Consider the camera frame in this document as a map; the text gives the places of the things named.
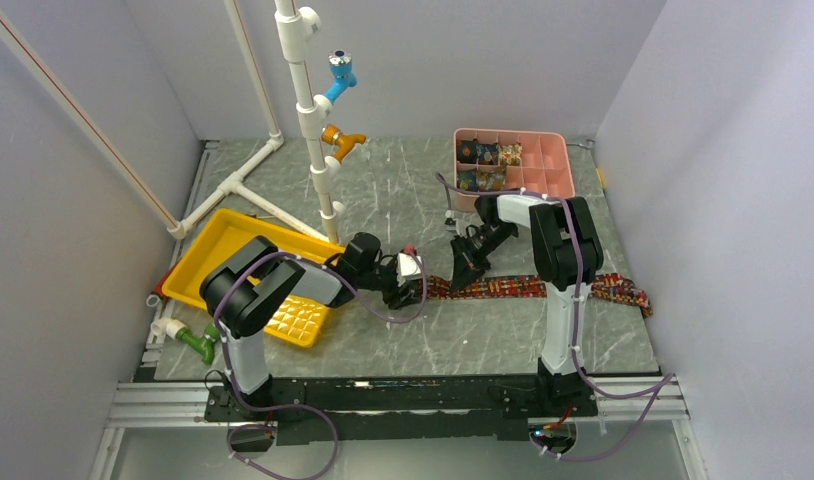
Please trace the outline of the multicolour patterned necktie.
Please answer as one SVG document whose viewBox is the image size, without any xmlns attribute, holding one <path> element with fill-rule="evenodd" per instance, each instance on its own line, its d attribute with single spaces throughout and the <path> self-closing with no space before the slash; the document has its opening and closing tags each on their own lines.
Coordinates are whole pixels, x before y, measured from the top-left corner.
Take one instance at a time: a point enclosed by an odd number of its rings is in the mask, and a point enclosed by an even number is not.
<svg viewBox="0 0 814 480">
<path fill-rule="evenodd" d="M 591 295 L 612 303 L 636 306 L 644 319 L 653 314 L 646 292 L 636 287 L 629 278 L 618 273 L 599 274 L 591 284 Z M 465 289 L 452 291 L 450 282 L 441 277 L 428 278 L 428 294 L 431 299 L 494 299 L 534 298 L 544 296 L 546 288 L 536 275 L 506 275 L 481 278 Z"/>
</svg>

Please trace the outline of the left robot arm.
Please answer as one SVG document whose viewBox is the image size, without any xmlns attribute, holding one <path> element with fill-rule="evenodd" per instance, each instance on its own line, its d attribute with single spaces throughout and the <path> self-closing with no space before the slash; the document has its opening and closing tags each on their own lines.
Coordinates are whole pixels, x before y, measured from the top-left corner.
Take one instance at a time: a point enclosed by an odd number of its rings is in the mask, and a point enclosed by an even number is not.
<svg viewBox="0 0 814 480">
<path fill-rule="evenodd" d="M 255 420 L 272 405 L 263 330 L 288 297 L 340 308 L 359 291 L 380 293 L 390 311 L 422 307 L 428 296 L 423 262 L 412 249 L 383 254 L 380 240 L 365 232 L 322 263 L 257 236 L 210 273 L 199 294 L 219 332 L 231 407 Z"/>
</svg>

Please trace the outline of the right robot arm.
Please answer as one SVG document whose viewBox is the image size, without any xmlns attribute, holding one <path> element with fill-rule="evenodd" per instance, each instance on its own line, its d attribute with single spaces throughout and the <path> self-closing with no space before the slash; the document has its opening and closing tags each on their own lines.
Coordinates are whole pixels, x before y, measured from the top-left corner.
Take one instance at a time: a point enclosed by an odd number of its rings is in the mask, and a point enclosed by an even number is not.
<svg viewBox="0 0 814 480">
<path fill-rule="evenodd" d="M 450 290 L 459 292 L 491 268 L 489 255 L 520 228 L 530 233 L 532 258 L 547 295 L 547 333 L 539 357 L 534 401 L 557 415 L 574 396 L 587 395 L 579 336 L 591 284 L 604 262 L 603 248 L 586 200 L 551 200 L 523 194 L 480 196 L 482 224 L 468 225 L 450 241 Z"/>
</svg>

